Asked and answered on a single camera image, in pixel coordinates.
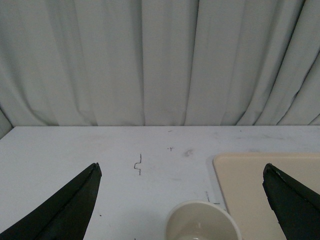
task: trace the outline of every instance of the curtain fold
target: curtain fold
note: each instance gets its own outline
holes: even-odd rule
[[[280,123],[295,101],[297,94],[302,95],[300,89],[303,85],[311,84],[312,80],[305,81],[305,79],[308,78],[311,68],[317,67],[314,62],[320,50],[319,10],[320,1],[306,1],[304,3],[271,94],[256,122],[257,125],[277,125]],[[319,102],[310,101],[309,103],[312,103],[309,108],[313,108],[316,115],[320,114],[318,111]],[[301,108],[299,112],[295,111],[294,119],[291,115],[291,117],[283,119],[282,123],[308,125],[312,119],[310,121],[305,118],[305,121],[301,122],[306,111],[307,109]]]
[[[320,125],[320,1],[0,1],[13,126]],[[0,112],[0,134],[10,123]]]
[[[12,126],[8,119],[5,117],[3,112],[0,110],[0,139],[6,135],[10,130],[12,129]]]
[[[197,0],[143,0],[146,125],[183,125],[190,88]]]

